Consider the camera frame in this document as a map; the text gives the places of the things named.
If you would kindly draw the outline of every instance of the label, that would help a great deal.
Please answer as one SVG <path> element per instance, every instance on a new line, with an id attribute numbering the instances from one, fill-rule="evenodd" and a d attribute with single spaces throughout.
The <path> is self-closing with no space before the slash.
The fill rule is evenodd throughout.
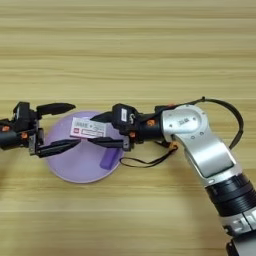
<path id="1" fill-rule="evenodd" d="M 123 122 L 127 122 L 127 109 L 125 109 L 125 108 L 122 108 L 121 120 Z"/>
<path id="2" fill-rule="evenodd" d="M 182 126 L 183 124 L 186 124 L 188 122 L 189 122 L 189 119 L 188 118 L 184 118 L 184 119 L 179 121 L 179 125 Z"/>
<path id="3" fill-rule="evenodd" d="M 70 136 L 81 139 L 106 137 L 106 124 L 91 121 L 86 118 L 74 117 Z"/>

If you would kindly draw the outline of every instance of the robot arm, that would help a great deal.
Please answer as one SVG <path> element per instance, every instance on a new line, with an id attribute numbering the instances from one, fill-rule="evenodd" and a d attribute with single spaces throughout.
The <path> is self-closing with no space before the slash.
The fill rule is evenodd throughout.
<path id="1" fill-rule="evenodd" d="M 206 113 L 194 105 L 197 102 L 200 101 L 158 106 L 153 114 L 141 114 L 133 107 L 117 104 L 112 112 L 96 116 L 93 120 L 111 122 L 126 139 L 96 138 L 89 141 L 126 151 L 130 151 L 135 143 L 146 140 L 164 141 L 167 145 L 179 141 L 215 205 L 226 233 L 234 238 L 227 245 L 228 255 L 253 256 L 256 249 L 256 192 L 230 150 L 242 132 L 228 148 L 211 131 Z"/>
<path id="2" fill-rule="evenodd" d="M 44 115 L 58 115 L 75 108 L 67 103 L 53 103 L 38 106 L 37 110 L 30 109 L 28 102 L 20 102 L 13 110 L 13 118 L 0 120 L 0 148 L 9 150 L 26 147 L 30 155 L 48 157 L 63 153 L 75 147 L 80 140 L 55 141 L 51 145 L 43 146 L 44 132 L 39 127 L 39 120 Z"/>

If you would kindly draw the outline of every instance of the wire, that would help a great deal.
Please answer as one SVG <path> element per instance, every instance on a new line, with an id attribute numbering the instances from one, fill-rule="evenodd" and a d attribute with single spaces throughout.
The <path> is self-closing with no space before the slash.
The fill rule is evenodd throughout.
<path id="1" fill-rule="evenodd" d="M 229 146 L 230 149 L 233 149 L 239 143 L 239 141 L 241 140 L 241 138 L 243 136 L 243 133 L 244 133 L 244 120 L 243 120 L 243 117 L 242 117 L 241 113 L 238 111 L 238 109 L 235 106 L 233 106 L 232 104 L 230 104 L 230 103 L 228 103 L 226 101 L 223 101 L 223 100 L 210 99 L 210 98 L 208 99 L 208 98 L 202 97 L 201 99 L 190 101 L 190 102 L 187 102 L 187 103 L 163 107 L 160 110 L 156 111 L 152 115 L 147 115 L 146 117 L 141 117 L 139 119 L 139 121 L 140 122 L 146 122 L 149 119 L 153 119 L 153 118 L 161 115 L 162 112 L 165 111 L 165 110 L 173 110 L 173 109 L 175 109 L 175 108 L 177 108 L 179 106 L 183 106 L 183 105 L 196 105 L 196 104 L 202 103 L 202 102 L 212 102 L 212 103 L 221 105 L 221 106 L 225 107 L 226 109 L 228 109 L 236 117 L 236 120 L 237 120 L 238 125 L 239 125 L 239 129 L 238 129 L 237 134 L 235 135 L 234 139 L 232 140 L 232 142 L 231 142 L 231 144 Z"/>
<path id="2" fill-rule="evenodd" d="M 208 99 L 208 98 L 203 97 L 202 102 L 212 102 L 212 103 L 219 104 L 219 105 L 227 108 L 236 117 L 239 129 L 238 129 L 236 136 L 234 137 L 234 139 L 232 140 L 232 142 L 229 146 L 230 149 L 233 149 L 239 143 L 239 141 L 241 140 L 243 133 L 244 133 L 244 119 L 243 119 L 241 113 L 238 111 L 238 109 L 235 106 L 233 106 L 232 104 L 230 104 L 226 101 L 216 100 L 216 99 Z"/>
<path id="3" fill-rule="evenodd" d="M 233 149 L 239 143 L 239 141 L 241 140 L 241 138 L 243 136 L 243 133 L 244 133 L 244 120 L 243 120 L 243 117 L 242 117 L 241 113 L 238 111 L 238 109 L 235 106 L 233 106 L 232 104 L 230 104 L 230 103 L 228 103 L 226 101 L 217 100 L 217 99 L 210 99 L 210 98 L 208 99 L 208 98 L 202 97 L 201 99 L 198 99 L 198 100 L 195 100 L 195 101 L 191 101 L 191 102 L 187 102 L 187 103 L 184 103 L 184 104 L 163 107 L 160 110 L 156 111 L 152 115 L 147 115 L 146 117 L 145 116 L 144 117 L 140 117 L 139 121 L 140 122 L 146 122 L 146 121 L 148 121 L 148 120 L 150 120 L 152 118 L 155 118 L 155 117 L 159 116 L 165 110 L 172 110 L 172 109 L 175 109 L 175 108 L 177 108 L 179 106 L 182 106 L 182 105 L 196 105 L 196 104 L 202 103 L 202 102 L 203 103 L 204 102 L 211 102 L 211 103 L 215 103 L 215 104 L 221 105 L 222 107 L 228 109 L 235 116 L 235 118 L 236 118 L 236 120 L 238 122 L 239 129 L 238 129 L 237 134 L 235 135 L 234 139 L 232 140 L 232 142 L 231 142 L 231 144 L 229 146 L 230 149 Z M 175 148 L 171 149 L 170 151 L 168 151 L 162 157 L 157 158 L 157 159 L 155 159 L 153 161 L 150 161 L 150 162 L 146 162 L 146 161 L 143 161 L 143 160 L 140 160 L 140 159 L 137 159 L 137 158 L 132 158 L 132 157 L 123 157 L 123 158 L 120 159 L 120 163 L 122 165 L 125 165 L 125 166 L 128 166 L 128 167 L 150 168 L 150 167 L 153 167 L 153 166 L 156 166 L 156 165 L 162 163 L 170 155 L 172 155 L 177 149 L 178 149 L 178 147 L 175 147 Z M 132 160 L 132 161 L 144 164 L 144 166 L 136 166 L 136 165 L 126 164 L 126 163 L 123 162 L 123 160 Z"/>
<path id="4" fill-rule="evenodd" d="M 153 161 L 150 161 L 150 162 L 146 162 L 146 161 L 143 161 L 143 160 L 140 160 L 138 158 L 133 158 L 133 157 L 122 157 L 120 159 L 120 163 L 124 166 L 128 166 L 128 167 L 136 167 L 136 168 L 150 168 L 150 167 L 154 167 L 160 163 L 162 163 L 164 160 L 166 160 L 170 155 L 172 155 L 175 151 L 178 150 L 178 147 L 175 146 L 173 149 L 169 150 L 165 155 L 153 160 Z M 144 164 L 143 165 L 131 165 L 131 164 L 126 164 L 123 162 L 123 160 L 132 160 L 132 161 L 135 161 L 135 162 L 138 162 L 138 163 L 141 163 L 141 164 Z"/>

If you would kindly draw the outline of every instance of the red logo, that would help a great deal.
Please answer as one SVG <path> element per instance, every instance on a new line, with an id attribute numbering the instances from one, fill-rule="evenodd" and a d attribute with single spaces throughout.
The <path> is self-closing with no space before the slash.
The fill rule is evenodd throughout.
<path id="1" fill-rule="evenodd" d="M 74 133 L 79 133 L 80 129 L 79 128 L 74 128 Z"/>

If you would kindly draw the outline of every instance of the wooden table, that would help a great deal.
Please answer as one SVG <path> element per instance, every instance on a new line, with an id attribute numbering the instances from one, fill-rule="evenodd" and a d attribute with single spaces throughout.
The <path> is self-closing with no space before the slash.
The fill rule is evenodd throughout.
<path id="1" fill-rule="evenodd" d="M 0 115 L 11 117 L 18 101 L 149 112 L 202 95 L 225 99 L 244 116 L 234 151 L 255 182 L 255 32 L 254 0 L 0 0 Z M 233 117 L 201 106 L 229 143 Z M 42 125 L 48 131 L 59 118 Z M 129 155 L 163 153 L 149 143 Z M 1 256 L 226 255 L 229 238 L 182 149 L 91 185 L 62 181 L 26 150 L 2 152 L 0 168 Z"/>

